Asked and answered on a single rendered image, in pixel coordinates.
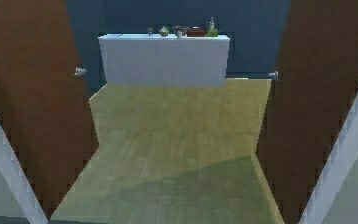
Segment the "white counter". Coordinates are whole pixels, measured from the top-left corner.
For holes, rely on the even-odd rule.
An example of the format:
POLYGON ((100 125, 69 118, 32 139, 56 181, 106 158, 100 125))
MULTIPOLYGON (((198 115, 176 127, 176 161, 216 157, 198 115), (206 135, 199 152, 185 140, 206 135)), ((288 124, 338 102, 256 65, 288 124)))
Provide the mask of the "white counter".
POLYGON ((98 38, 106 81, 120 85, 222 86, 230 39, 174 34, 106 34, 98 38))

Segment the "brown room door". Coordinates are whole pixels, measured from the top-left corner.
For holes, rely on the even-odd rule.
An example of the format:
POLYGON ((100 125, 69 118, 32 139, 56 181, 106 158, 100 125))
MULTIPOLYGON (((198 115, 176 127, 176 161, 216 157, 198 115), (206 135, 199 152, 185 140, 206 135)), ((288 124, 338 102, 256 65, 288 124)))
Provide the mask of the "brown room door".
POLYGON ((256 156, 298 224, 358 93, 358 0, 290 0, 256 156))
POLYGON ((99 143, 65 0, 0 0, 0 125, 50 217, 99 143))

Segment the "dark mug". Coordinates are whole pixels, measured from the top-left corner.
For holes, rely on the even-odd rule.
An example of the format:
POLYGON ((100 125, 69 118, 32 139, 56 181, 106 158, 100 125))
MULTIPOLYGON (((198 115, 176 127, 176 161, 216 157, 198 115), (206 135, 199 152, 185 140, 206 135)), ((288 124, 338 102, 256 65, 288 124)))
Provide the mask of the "dark mug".
POLYGON ((177 38, 182 38, 187 34, 188 27, 187 26, 174 26, 172 28, 172 30, 177 38))

